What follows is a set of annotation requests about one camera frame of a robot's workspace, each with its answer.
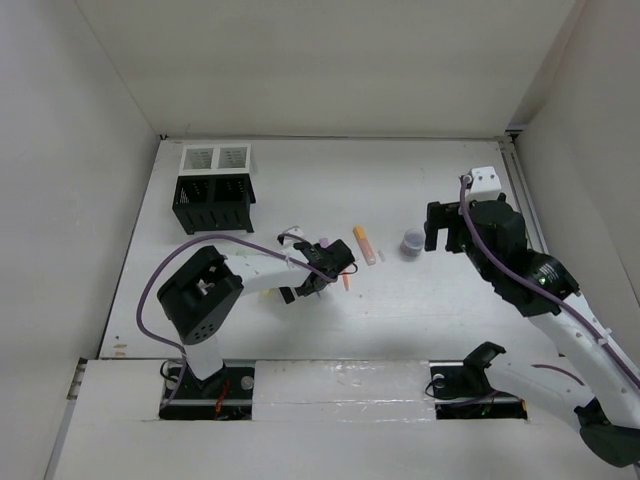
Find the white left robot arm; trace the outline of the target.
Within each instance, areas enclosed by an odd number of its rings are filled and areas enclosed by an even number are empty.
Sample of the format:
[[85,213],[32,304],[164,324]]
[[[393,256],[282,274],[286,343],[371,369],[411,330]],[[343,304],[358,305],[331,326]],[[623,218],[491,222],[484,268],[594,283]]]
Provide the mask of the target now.
[[185,348],[188,384],[211,398],[228,378],[216,334],[243,295],[278,289],[287,303],[313,295],[355,264],[342,240],[324,247],[296,239],[282,251],[225,256],[199,249],[159,289],[157,299]]

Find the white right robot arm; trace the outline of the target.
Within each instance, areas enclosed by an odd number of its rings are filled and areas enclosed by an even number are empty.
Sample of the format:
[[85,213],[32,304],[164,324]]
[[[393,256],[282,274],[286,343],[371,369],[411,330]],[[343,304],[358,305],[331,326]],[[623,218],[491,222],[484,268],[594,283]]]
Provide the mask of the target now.
[[425,250],[446,230],[446,251],[463,253],[494,292],[544,333],[574,368],[519,361],[486,341],[456,366],[433,370],[428,391],[467,405],[497,392],[531,403],[574,429],[601,460],[639,463],[639,369],[591,311],[556,258],[527,245],[523,216],[506,201],[431,202]]

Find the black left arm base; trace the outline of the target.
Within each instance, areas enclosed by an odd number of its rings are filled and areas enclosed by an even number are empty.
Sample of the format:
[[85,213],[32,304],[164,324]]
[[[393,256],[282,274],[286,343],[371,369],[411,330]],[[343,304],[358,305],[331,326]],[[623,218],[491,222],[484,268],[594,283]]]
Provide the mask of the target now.
[[212,381],[199,381],[189,370],[177,384],[181,365],[166,360],[159,418],[167,421],[248,421],[252,419],[255,364],[227,364]]

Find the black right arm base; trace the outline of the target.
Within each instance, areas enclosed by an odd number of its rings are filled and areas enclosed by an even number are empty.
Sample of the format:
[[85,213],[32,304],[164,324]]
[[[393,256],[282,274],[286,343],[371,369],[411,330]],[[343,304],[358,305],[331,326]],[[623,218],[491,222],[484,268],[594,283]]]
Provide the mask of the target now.
[[506,350],[484,342],[462,360],[432,361],[424,393],[434,400],[437,420],[527,420],[524,402],[490,386],[485,370]]

